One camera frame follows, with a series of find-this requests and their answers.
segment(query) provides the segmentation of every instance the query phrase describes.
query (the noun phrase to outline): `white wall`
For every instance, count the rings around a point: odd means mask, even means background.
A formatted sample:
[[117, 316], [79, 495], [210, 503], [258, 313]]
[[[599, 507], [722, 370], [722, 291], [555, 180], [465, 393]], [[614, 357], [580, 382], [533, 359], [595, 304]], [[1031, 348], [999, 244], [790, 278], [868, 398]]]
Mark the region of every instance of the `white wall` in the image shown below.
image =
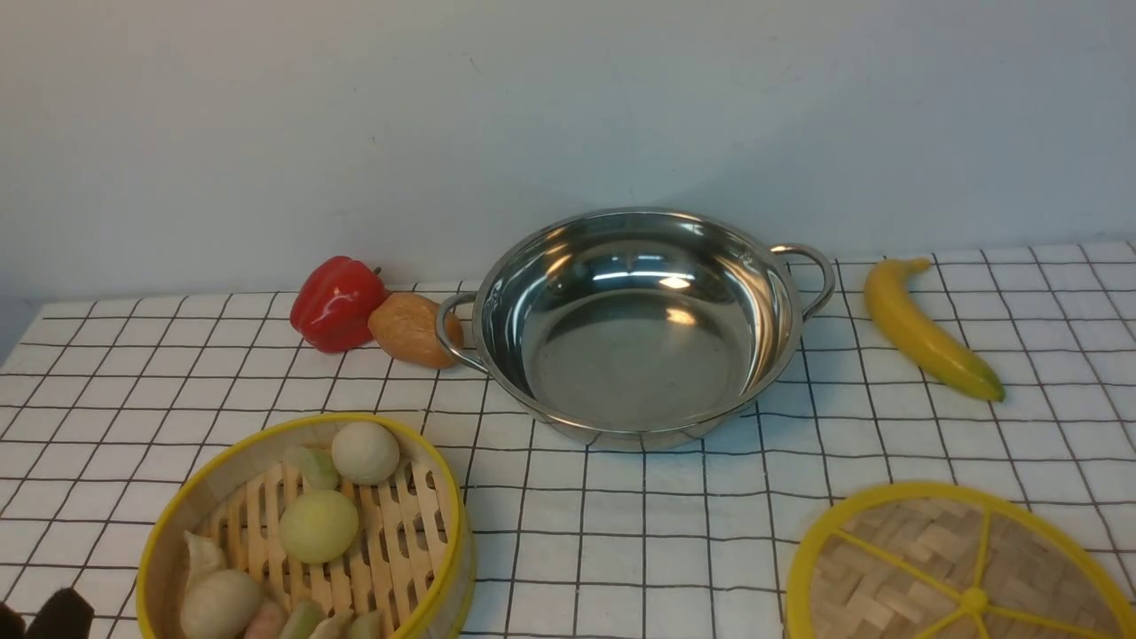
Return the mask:
[[838, 254], [1136, 234], [1131, 0], [0, 5], [0, 292], [477, 276], [669, 205]]

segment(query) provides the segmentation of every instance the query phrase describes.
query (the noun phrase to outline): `bamboo steamer lid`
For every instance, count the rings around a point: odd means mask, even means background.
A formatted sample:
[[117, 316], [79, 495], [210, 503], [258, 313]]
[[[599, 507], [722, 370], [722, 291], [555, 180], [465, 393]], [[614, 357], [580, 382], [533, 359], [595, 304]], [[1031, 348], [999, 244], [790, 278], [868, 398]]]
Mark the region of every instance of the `bamboo steamer lid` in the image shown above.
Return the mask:
[[1136, 638], [1124, 594], [1068, 536], [951, 484], [841, 501], [802, 540], [787, 592], [792, 639]]

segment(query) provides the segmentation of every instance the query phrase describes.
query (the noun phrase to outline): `black object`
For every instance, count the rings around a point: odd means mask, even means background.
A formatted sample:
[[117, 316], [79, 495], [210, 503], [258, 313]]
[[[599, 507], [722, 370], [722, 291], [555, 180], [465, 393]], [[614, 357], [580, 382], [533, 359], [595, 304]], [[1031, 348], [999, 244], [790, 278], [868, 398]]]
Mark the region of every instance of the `black object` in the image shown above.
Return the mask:
[[0, 639], [19, 639], [24, 636], [24, 617], [0, 603]]
[[94, 608], [73, 588], [57, 590], [27, 626], [24, 639], [87, 639]]

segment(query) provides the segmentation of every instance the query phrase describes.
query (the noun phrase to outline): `pot handle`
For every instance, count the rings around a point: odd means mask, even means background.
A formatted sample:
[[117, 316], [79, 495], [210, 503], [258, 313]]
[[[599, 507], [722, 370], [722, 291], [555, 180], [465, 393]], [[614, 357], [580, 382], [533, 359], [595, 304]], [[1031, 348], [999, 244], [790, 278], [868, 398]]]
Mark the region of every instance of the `pot handle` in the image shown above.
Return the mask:
[[825, 257], [825, 254], [818, 251], [817, 249], [808, 244], [778, 244], [769, 249], [769, 252], [774, 255], [791, 254], [804, 256], [812, 262], [817, 263], [820, 267], [820, 272], [825, 276], [825, 282], [820, 287], [820, 292], [817, 294], [812, 302], [804, 307], [804, 312], [801, 313], [802, 321], [812, 317], [825, 304], [828, 302], [828, 298], [833, 297], [833, 291], [836, 289], [836, 272], [833, 271], [833, 265]]
[[461, 304], [469, 304], [474, 301], [477, 293], [474, 291], [466, 291], [463, 293], [458, 293], [453, 297], [448, 298], [445, 301], [438, 306], [437, 317], [434, 318], [434, 334], [437, 337], [437, 341], [442, 342], [442, 348], [444, 348], [454, 359], [461, 362], [466, 366], [469, 366], [474, 371], [481, 371], [486, 375], [490, 374], [488, 368], [485, 367], [476, 357], [470, 357], [462, 352], [460, 348], [450, 341], [450, 335], [445, 333], [445, 316], [453, 310], [453, 307]]

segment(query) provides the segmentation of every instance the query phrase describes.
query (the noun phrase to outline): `pot rim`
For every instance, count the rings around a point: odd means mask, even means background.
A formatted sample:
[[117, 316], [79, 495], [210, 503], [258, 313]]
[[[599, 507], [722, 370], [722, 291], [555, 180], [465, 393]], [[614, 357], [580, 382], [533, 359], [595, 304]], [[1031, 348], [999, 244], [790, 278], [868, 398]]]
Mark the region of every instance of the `pot rim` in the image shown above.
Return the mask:
[[[698, 413], [687, 417], [683, 417], [682, 423], [667, 424], [662, 428], [650, 429], [650, 430], [626, 430], [626, 429], [608, 429], [602, 426], [596, 426], [586, 423], [586, 421], [580, 417], [562, 413], [560, 410], [550, 408], [541, 401], [538, 401], [533, 396], [526, 393], [525, 391], [517, 388], [496, 365], [496, 362], [490, 356], [488, 349], [485, 347], [485, 340], [482, 337], [482, 309], [485, 306], [485, 300], [490, 296], [490, 290], [500, 279], [501, 273], [504, 268], [524, 250], [527, 246], [533, 243], [540, 238], [543, 238], [557, 229], [562, 229], [565, 226], [571, 225], [576, 222], [583, 219], [592, 219], [596, 217], [607, 217], [613, 215], [627, 215], [627, 214], [648, 214], [648, 215], [663, 215], [669, 217], [677, 217], [683, 219], [688, 219], [691, 222], [696, 222], [700, 224], [705, 224], [709, 226], [718, 226], [734, 235], [741, 238], [754, 254], [759, 254], [765, 264], [769, 264], [780, 276], [782, 283], [785, 285], [786, 293], [788, 296], [790, 304], [787, 305], [786, 313], [792, 314], [792, 323], [790, 327], [790, 335], [786, 339], [786, 345], [793, 345], [792, 347], [785, 347], [780, 349], [777, 355], [777, 359], [774, 365], [762, 375], [747, 391], [737, 396], [733, 401], [728, 404], [722, 404], [721, 406], [716, 406], [702, 413]], [[765, 390], [769, 384], [771, 384], [782, 372], [788, 365], [790, 359], [792, 359], [793, 354], [796, 352], [796, 345], [801, 339], [801, 326], [804, 323], [802, 312], [801, 312], [801, 296], [796, 290], [796, 283], [793, 276], [790, 274], [788, 268], [777, 259], [777, 256], [769, 250], [769, 247], [753, 239], [749, 233], [721, 222], [719, 219], [693, 214], [685, 210], [666, 208], [666, 207], [618, 207], [618, 208], [604, 208], [596, 209], [588, 213], [583, 213], [560, 219], [549, 224], [538, 231], [528, 234], [525, 239], [515, 243], [504, 255], [502, 255], [486, 273], [485, 279], [482, 280], [482, 284], [477, 288], [477, 296], [474, 298], [474, 313], [470, 322], [470, 329], [474, 338], [474, 346], [477, 349], [477, 355], [481, 357], [482, 365], [488, 371], [490, 377], [501, 384], [502, 388], [517, 401], [521, 403], [529, 410], [538, 413], [544, 417], [556, 421], [559, 424], [566, 426], [573, 426], [583, 431], [593, 433], [595, 437], [608, 435], [608, 437], [619, 437], [627, 439], [641, 438], [644, 435], [663, 435], [667, 433], [675, 433], [685, 431], [692, 426], [704, 424], [707, 422], [712, 422], [715, 420], [722, 420], [738, 409], [743, 408], [746, 404], [751, 403], [757, 398], [758, 393]]]

